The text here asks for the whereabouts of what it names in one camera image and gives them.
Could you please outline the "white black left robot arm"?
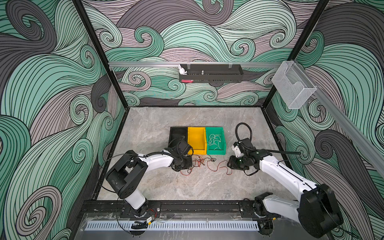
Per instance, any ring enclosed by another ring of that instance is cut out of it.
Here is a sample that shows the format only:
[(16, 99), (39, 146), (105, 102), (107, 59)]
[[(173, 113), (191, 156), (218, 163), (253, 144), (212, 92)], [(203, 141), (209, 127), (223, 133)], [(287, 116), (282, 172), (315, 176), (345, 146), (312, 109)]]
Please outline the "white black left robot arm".
[(172, 168), (175, 172), (191, 168), (192, 156), (165, 149), (140, 156), (127, 151), (105, 175), (106, 181), (118, 197), (137, 212), (146, 211), (147, 199), (138, 190), (145, 174), (159, 168)]

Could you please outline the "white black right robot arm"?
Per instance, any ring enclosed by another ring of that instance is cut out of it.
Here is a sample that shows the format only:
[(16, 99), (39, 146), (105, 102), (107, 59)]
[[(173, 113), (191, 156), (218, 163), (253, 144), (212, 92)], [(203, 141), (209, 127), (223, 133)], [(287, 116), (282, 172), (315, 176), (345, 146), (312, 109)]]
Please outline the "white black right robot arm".
[(344, 223), (334, 191), (326, 184), (316, 184), (278, 161), (262, 149), (230, 157), (228, 168), (243, 172), (254, 167), (284, 186), (296, 199), (287, 200), (265, 192), (255, 197), (253, 208), (256, 216), (271, 221), (285, 217), (300, 223), (312, 237), (320, 238)]

